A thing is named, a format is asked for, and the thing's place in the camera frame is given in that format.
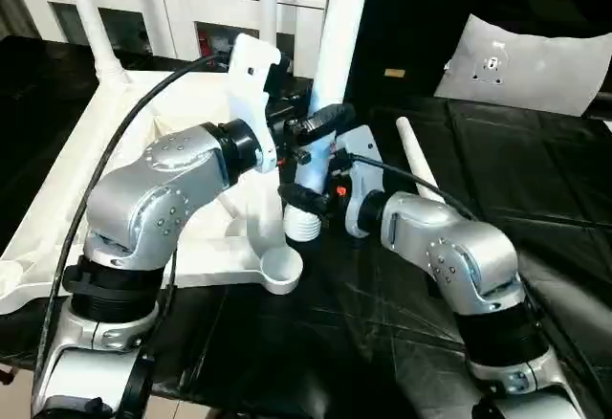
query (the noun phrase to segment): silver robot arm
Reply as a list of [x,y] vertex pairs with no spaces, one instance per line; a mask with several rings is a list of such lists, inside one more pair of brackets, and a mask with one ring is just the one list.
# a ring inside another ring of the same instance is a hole
[[[337,147],[381,160],[367,126],[340,136]],[[383,246],[436,282],[455,314],[470,373],[495,399],[474,408],[474,418],[584,419],[527,305],[508,237],[448,205],[406,192],[384,193],[379,168],[353,163],[349,175],[347,231],[356,237],[379,232]]]
[[73,295],[34,390],[36,417],[142,417],[152,361],[141,346],[158,315],[164,266],[189,217],[260,155],[244,121],[207,123],[161,137],[99,182],[84,255],[64,274]]

